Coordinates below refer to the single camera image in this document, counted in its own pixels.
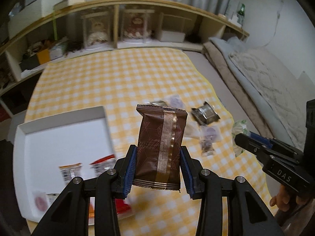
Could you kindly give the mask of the person's right hand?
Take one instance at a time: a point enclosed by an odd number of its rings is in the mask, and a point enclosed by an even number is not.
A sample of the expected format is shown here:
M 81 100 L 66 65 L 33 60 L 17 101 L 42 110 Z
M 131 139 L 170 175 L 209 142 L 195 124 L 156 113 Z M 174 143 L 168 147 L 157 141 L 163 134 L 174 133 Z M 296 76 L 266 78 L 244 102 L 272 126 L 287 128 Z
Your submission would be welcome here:
M 290 209 L 290 206 L 291 206 L 290 202 L 293 199 L 294 198 L 289 194 L 286 187 L 281 184 L 280 188 L 279 188 L 279 192 L 277 193 L 277 195 L 275 195 L 274 197 L 271 198 L 270 206 L 271 207 L 277 206 L 278 209 L 281 211 L 288 211 Z M 294 204 L 304 205 L 308 202 L 309 199 L 310 199 L 309 194 L 296 196 L 295 200 L 294 200 Z

